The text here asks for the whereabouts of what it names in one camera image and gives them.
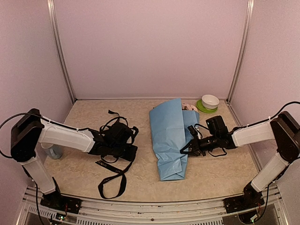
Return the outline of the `black printed ribbon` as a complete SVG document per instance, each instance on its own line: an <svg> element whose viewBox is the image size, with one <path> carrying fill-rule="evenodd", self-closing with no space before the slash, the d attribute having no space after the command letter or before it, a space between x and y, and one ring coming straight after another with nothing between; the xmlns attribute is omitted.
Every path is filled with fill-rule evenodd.
<svg viewBox="0 0 300 225"><path fill-rule="evenodd" d="M124 123L125 125L128 126L127 119L125 117L120 116L119 113L113 112L111 110L109 110L108 113L109 114L116 114L117 116L114 117L114 118L112 118L112 119L110 119L105 125L102 125L99 128L99 131L108 129L115 122L121 122L121 123ZM115 175L113 175L113 176L109 176L109 177L104 178L100 182L100 184L98 185L98 190L99 190L100 196L103 199L113 199L113 198L120 197L125 192L125 190L126 190L127 178L126 178L125 173L130 169L130 167L131 167L131 165L133 164L134 161L129 161L129 164L127 165L127 167L122 170L122 169L119 169L119 168L117 168L117 167L115 167L115 166L112 165L113 163L117 162L119 159L120 159L120 157L119 158L115 158L113 156L107 155L105 157L101 156L101 159L96 162L96 164L98 164L99 166L101 166L103 168L106 168L107 170L115 173ZM106 183L112 181L113 179L118 178L118 177L121 177L121 181L120 181L120 188L119 188L119 191L118 191L117 195L113 196L113 197L107 197L107 196L105 196L105 194L104 194L104 185Z"/></svg>

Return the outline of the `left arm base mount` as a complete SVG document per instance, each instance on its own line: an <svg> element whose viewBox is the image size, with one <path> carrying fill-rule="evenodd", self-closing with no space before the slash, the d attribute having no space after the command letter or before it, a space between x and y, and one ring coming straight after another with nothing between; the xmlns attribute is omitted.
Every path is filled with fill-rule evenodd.
<svg viewBox="0 0 300 225"><path fill-rule="evenodd" d="M51 209L64 211L65 213L78 214L82 200L62 195L55 178L52 177L52 179L55 184L55 191L50 194L43 194L40 204Z"/></svg>

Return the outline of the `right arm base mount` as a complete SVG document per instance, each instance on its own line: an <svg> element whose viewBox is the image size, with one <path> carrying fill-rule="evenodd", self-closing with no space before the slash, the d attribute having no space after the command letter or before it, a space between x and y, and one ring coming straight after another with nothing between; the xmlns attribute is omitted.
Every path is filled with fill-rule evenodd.
<svg viewBox="0 0 300 225"><path fill-rule="evenodd" d="M265 204L262 192L257 192L251 183L244 187L242 195L225 198L223 202L226 213L248 210Z"/></svg>

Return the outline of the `fake flower bunch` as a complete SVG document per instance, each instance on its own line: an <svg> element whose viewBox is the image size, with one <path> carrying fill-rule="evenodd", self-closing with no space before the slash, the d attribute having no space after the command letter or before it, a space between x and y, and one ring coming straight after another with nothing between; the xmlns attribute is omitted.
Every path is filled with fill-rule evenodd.
<svg viewBox="0 0 300 225"><path fill-rule="evenodd" d="M182 103L181 105L182 110L187 110L187 111L195 111L198 112L198 109L196 106L194 105L190 105L190 104L186 104L186 103Z"/></svg>

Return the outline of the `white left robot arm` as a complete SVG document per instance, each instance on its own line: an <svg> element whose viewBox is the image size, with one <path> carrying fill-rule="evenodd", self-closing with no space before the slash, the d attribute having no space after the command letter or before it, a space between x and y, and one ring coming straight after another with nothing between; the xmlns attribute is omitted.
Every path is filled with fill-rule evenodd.
<svg viewBox="0 0 300 225"><path fill-rule="evenodd" d="M122 123L117 116L99 130L75 128L42 117L36 108L20 114L22 118L11 129L11 157L20 163L37 183L53 207L62 208L66 199L56 191L56 184L43 163L37 158L36 146L43 149L63 146L81 152L133 161L137 151L134 140L139 130Z"/></svg>

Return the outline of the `blue wrapping paper sheet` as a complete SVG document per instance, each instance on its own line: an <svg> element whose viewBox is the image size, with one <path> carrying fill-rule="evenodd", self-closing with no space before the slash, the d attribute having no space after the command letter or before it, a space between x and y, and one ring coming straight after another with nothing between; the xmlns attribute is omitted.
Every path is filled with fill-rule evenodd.
<svg viewBox="0 0 300 225"><path fill-rule="evenodd" d="M149 117L160 180L183 180L188 156L180 150L193 139L188 126L199 123L199 113L183 110L181 99L177 98L154 107Z"/></svg>

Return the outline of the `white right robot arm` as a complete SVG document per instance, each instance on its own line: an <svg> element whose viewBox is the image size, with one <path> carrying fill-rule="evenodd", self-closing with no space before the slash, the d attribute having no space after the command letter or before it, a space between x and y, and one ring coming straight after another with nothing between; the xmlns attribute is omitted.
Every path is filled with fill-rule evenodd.
<svg viewBox="0 0 300 225"><path fill-rule="evenodd" d="M229 131L221 116L206 120L210 135L199 138L194 126L188 130L193 139L181 150L190 156L205 156L216 148L226 150L250 145L263 168L250 182L250 189L240 197L240 204L250 208L269 184L300 158L300 125L287 111L260 122Z"/></svg>

